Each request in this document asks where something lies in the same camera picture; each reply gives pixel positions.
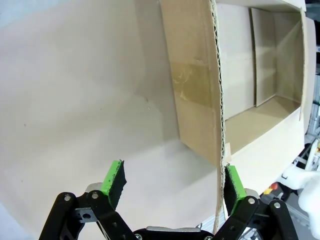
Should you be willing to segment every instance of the cardboard panel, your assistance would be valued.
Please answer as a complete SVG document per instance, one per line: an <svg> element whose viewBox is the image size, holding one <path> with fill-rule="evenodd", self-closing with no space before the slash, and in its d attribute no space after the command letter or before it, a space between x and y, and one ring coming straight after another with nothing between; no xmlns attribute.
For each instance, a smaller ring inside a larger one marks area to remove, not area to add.
<svg viewBox="0 0 320 240"><path fill-rule="evenodd" d="M276 42L276 94L302 100L304 43L300 13L274 13Z"/></svg>
<svg viewBox="0 0 320 240"><path fill-rule="evenodd" d="M228 119L225 122L225 131L231 154L268 132L298 107L299 104L295 101L275 96L259 107L252 107Z"/></svg>
<svg viewBox="0 0 320 240"><path fill-rule="evenodd" d="M245 188L261 194L304 148L304 126L300 108L257 140L232 155Z"/></svg>
<svg viewBox="0 0 320 240"><path fill-rule="evenodd" d="M224 119L255 105L254 47L250 10L217 4Z"/></svg>
<svg viewBox="0 0 320 240"><path fill-rule="evenodd" d="M270 12L298 12L306 10L305 1L301 0L217 0L217 3L257 8Z"/></svg>
<svg viewBox="0 0 320 240"><path fill-rule="evenodd" d="M315 51L316 46L316 29L315 22L310 19L305 19L305 28L303 28L306 35L306 46L307 49L307 67L306 67L306 78L303 86L303 98L301 103L301 112L303 113L303 122L304 122L304 132L307 132L311 109L314 98L314 87L315 87L315 72L316 72L316 61L317 53Z"/></svg>
<svg viewBox="0 0 320 240"><path fill-rule="evenodd" d="M275 21L272 12L252 9L256 66L256 106L276 94Z"/></svg>
<svg viewBox="0 0 320 240"><path fill-rule="evenodd" d="M221 160L221 92L207 0L161 0L181 140L217 168Z"/></svg>

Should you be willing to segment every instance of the screw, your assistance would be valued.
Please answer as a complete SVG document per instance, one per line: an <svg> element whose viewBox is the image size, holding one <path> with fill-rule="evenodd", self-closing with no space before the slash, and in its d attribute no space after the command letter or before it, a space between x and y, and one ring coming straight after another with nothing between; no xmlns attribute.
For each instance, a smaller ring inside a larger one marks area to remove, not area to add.
<svg viewBox="0 0 320 240"><path fill-rule="evenodd" d="M250 204L254 204L256 201L255 201L253 198L249 198L249 199L248 199L248 202L249 202Z"/></svg>
<svg viewBox="0 0 320 240"><path fill-rule="evenodd" d="M135 237L138 239L138 240L142 240L142 236L138 233L135 234Z"/></svg>
<svg viewBox="0 0 320 240"><path fill-rule="evenodd" d="M94 192L94 193L92 193L91 197L93 199L97 199L99 197L99 195L98 195L98 193Z"/></svg>
<svg viewBox="0 0 320 240"><path fill-rule="evenodd" d="M66 195L65 197L64 197L64 200L65 201L69 201L71 199L71 196L70 195Z"/></svg>
<svg viewBox="0 0 320 240"><path fill-rule="evenodd" d="M276 203L274 204L274 207L275 207L276 209L279 209L279 208L281 207L281 205L280 205L280 203L276 202Z"/></svg>

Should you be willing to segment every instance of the metal screw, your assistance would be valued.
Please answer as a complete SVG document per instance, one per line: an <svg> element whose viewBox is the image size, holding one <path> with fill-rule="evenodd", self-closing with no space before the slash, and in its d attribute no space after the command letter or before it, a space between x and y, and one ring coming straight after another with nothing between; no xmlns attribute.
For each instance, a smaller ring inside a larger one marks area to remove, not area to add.
<svg viewBox="0 0 320 240"><path fill-rule="evenodd" d="M94 192L94 193L92 193L91 197L93 199L97 199L99 197L99 195L98 195L98 193Z"/></svg>
<svg viewBox="0 0 320 240"><path fill-rule="evenodd" d="M138 233L135 234L135 237L138 239L138 240L142 240L142 236Z"/></svg>
<svg viewBox="0 0 320 240"><path fill-rule="evenodd" d="M281 207L281 205L280 205L280 203L276 202L276 203L274 204L274 207L275 207L276 209L279 209L279 208Z"/></svg>
<svg viewBox="0 0 320 240"><path fill-rule="evenodd" d="M71 196L70 195L66 195L65 197L64 197L64 200L65 201L69 201L71 199Z"/></svg>
<svg viewBox="0 0 320 240"><path fill-rule="evenodd" d="M248 199L248 202L249 202L250 204L254 204L256 201L255 201L253 198L249 198L249 199Z"/></svg>

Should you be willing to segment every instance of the black object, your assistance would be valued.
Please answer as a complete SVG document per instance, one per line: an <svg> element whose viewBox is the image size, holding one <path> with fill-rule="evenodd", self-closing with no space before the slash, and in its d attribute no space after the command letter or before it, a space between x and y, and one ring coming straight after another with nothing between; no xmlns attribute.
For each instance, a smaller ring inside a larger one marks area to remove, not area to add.
<svg viewBox="0 0 320 240"><path fill-rule="evenodd" d="M257 229L263 240L298 240L287 206L281 200L265 204L247 196L216 235L199 228L147 227L132 232L99 190L79 197L71 192L60 193L39 240L76 240L89 222L96 222L104 237L110 240L137 240L137 236L142 240L238 240L246 227Z"/></svg>

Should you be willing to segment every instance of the cardboard box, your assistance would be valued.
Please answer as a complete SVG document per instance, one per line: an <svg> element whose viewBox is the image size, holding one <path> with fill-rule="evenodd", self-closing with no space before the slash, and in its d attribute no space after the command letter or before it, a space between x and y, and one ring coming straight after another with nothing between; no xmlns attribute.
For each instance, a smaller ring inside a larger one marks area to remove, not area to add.
<svg viewBox="0 0 320 240"><path fill-rule="evenodd" d="M281 0L161 0L161 9L182 142L218 169L231 161L262 193L304 147L305 12Z"/></svg>

